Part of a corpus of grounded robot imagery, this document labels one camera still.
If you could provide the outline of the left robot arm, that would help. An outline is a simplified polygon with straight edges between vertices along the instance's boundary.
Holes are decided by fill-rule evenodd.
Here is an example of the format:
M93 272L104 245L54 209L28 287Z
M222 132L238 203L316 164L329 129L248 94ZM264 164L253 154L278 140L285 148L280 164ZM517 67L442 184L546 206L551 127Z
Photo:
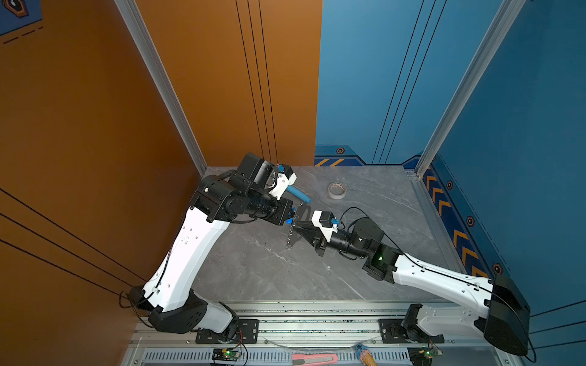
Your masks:
M274 165L252 153L236 169L204 177L160 267L148 282L127 293L131 309L146 311L146 325L158 332L203 329L232 340L238 328L236 313L199 297L192 285L217 240L231 224L241 222L240 215L276 226L293 218L293 202L283 195L296 179L291 166Z

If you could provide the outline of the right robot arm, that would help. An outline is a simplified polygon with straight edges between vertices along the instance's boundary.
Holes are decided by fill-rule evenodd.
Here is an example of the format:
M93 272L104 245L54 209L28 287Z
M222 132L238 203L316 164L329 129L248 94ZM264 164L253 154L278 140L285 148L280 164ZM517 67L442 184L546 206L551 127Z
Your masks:
M384 244L387 234L372 219L363 217L352 230L342 230L329 211L309 221L293 220L291 229L314 247L319 256L332 248L363 260L373 279L417 288L452 302L438 308L410 305L401 328L413 343L438 343L445 335L484 338L496 349L527 357L530 341L530 305L515 282L505 274L475 277L424 262Z

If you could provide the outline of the blue toy microphone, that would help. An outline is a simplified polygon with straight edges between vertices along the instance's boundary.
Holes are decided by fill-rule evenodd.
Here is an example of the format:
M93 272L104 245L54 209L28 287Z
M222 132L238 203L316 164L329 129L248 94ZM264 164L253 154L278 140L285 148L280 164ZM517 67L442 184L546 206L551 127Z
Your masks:
M290 185L287 187L287 192L290 193L291 195L294 195L296 198L298 198L299 200L301 200L305 204L311 203L311 198L309 198L308 195L306 195L305 193L303 193L302 191L300 191L299 189L297 189L293 185Z

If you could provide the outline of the masking tape roll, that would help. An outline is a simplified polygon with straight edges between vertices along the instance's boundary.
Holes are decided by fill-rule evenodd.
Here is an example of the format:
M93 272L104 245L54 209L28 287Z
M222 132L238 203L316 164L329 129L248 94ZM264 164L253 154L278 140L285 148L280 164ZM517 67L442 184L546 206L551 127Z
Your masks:
M331 182L327 187L327 193L334 200L342 200L346 197L347 187L342 182Z

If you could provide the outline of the toy ice cream cone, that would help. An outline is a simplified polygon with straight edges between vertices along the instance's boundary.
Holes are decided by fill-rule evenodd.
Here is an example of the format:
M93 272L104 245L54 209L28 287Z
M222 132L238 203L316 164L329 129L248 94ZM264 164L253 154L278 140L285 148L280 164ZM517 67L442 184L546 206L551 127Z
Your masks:
M375 361L372 352L370 352L369 348L364 346L363 344L358 344L355 346L355 352L357 358L361 361L364 366L377 366L377 362Z

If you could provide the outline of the pink utility knife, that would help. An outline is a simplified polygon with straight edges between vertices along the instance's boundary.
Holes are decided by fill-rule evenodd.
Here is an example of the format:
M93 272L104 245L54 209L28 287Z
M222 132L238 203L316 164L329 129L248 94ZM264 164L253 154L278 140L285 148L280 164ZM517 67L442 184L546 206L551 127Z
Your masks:
M293 366L321 366L336 364L338 361L338 356L331 353L311 355L294 354L291 357L291 363Z

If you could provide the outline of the right circuit board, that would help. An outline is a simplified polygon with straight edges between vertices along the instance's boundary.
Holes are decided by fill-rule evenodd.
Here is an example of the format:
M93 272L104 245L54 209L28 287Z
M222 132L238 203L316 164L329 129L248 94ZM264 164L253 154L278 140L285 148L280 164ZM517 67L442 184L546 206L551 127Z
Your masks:
M434 349L409 348L407 351L409 360L413 366L432 366L433 360L443 355L442 352Z

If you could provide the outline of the circuit board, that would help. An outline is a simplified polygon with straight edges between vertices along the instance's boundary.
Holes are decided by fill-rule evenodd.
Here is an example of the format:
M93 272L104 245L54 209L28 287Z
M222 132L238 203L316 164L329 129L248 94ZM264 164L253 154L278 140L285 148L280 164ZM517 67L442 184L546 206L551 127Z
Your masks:
M243 353L239 349L215 348L212 351L211 363L212 365L235 365L242 357Z
M434 349L409 348L407 351L409 360L413 366L432 366L433 360L443 355L442 352Z

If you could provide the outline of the left circuit board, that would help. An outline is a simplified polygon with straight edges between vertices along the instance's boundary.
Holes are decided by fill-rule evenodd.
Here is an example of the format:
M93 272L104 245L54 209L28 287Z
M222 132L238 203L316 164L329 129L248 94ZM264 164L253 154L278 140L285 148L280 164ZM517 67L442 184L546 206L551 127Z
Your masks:
M211 363L212 365L235 365L242 357L243 353L239 349L215 348L212 351Z

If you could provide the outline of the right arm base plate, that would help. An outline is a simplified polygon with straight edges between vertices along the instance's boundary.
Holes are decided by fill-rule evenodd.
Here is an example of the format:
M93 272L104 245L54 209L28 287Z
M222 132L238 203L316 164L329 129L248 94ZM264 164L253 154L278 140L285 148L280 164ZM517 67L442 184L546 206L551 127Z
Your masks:
M428 335L416 323L409 323L407 320L381 319L378 325L384 344L445 343L443 335Z

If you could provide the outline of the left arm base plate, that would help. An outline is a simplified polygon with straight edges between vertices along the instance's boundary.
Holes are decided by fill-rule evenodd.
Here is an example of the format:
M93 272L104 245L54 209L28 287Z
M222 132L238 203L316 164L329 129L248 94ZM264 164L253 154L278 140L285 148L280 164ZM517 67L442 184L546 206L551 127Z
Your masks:
M233 335L228 336L217 334L210 330L201 330L197 332L195 343L198 345L236 345L238 343L243 343L248 346L257 343L258 335L258 319L239 319Z

